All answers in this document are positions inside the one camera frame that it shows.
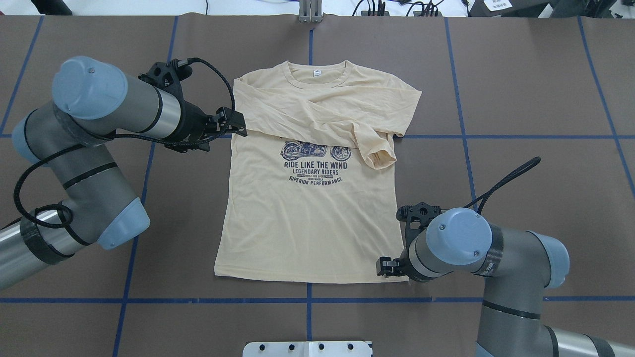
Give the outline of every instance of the black band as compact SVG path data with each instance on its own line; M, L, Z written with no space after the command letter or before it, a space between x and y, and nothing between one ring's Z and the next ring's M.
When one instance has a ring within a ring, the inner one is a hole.
M61 210L57 210L57 215L60 216L60 220L65 220L66 216L64 215L64 212ZM77 233L75 232L75 230L73 230L73 228L70 227L70 225L64 227L64 229L66 229L66 233L69 234L69 236L74 239L76 242L78 242L79 244L83 245L83 246L89 246L91 245L91 243L81 239L79 237L79 235L77 235Z
M107 163L105 165L96 167L92 170L88 170L87 172L82 173L79 176L75 176L72 179L66 181L66 183L64 185L62 185L62 187L64 187L64 189L68 189L70 186L79 183L80 181L86 180L87 178L91 177L91 176L95 176L96 174L102 172L102 171L106 171L110 168L113 167L117 167L117 163L115 162L111 162L111 163Z
M551 347L553 348L553 357L560 357L560 350L558 349L558 338L556 337L554 330L549 326L545 326L545 328L547 329L547 332L549 332L549 336L551 336Z
M157 115L154 116L154 120L146 129L143 129L142 131L137 132L139 134L145 133L148 130L152 129L156 125L156 123L159 121L159 118L161 117L161 113L163 112L163 98L161 98L161 94L159 93L159 90L156 87L153 87L153 88L154 90L156 90L157 96L159 96L159 108L157 109Z
M500 261L503 259L503 232L499 226L490 224L491 228L491 246L487 251L487 256L483 261L483 265L475 272L474 275L492 276L498 269Z
M611 345L608 344L608 342L605 339L601 339L599 337L589 336L589 335L585 335L585 336L588 337L591 340L591 342L593 342L593 346L596 346L598 357L615 357L615 352L613 352L613 348L611 347Z
M490 309L500 311L501 313L505 313L505 314L516 315L522 318L528 318L533 320L540 320L540 314L528 313L526 311L512 309L511 307L497 305L487 300L483 300L483 306L489 307Z
M60 253L55 247L47 244L35 223L22 219L20 221L20 234L27 248L39 260L49 265L55 265L63 260L72 257L74 254L66 255Z

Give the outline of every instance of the white paper label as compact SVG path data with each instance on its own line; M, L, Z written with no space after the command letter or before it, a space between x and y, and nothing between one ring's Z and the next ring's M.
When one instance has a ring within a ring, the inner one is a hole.
M498 11L512 7L509 0L483 0L483 2L490 11Z

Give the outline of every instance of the metal clamp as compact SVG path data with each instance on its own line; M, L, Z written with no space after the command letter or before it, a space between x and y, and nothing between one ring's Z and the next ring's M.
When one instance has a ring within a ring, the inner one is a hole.
M300 0L300 22L322 22L322 0Z

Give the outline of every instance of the shirt sleeve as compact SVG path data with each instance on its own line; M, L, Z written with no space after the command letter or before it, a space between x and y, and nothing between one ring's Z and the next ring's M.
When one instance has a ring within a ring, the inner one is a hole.
M421 92L371 86L256 88L239 78L234 81L234 94L248 130L318 145L354 147L368 166L381 169L396 161L387 135L404 135Z

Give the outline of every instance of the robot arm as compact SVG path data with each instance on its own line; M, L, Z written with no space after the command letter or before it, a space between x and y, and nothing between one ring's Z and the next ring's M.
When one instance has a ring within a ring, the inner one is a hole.
M379 258L378 275L427 282L464 270L486 278L477 357L635 356L635 347L541 324L544 289L569 273L557 239L495 226L468 208L441 213L419 203L401 207L397 219L406 222L406 248L397 259Z
M139 79L88 57L62 65L53 101L31 112L11 137L23 157L47 162L69 198L21 212L19 222L0 231L0 290L94 242L112 249L148 228L150 219L106 140L138 137L187 152L209 151L208 142L223 133L246 135L242 114L223 107L208 116L183 99L180 81L191 75L191 63L201 61L156 63ZM116 135L116 129L143 137ZM18 210L28 173L14 193Z

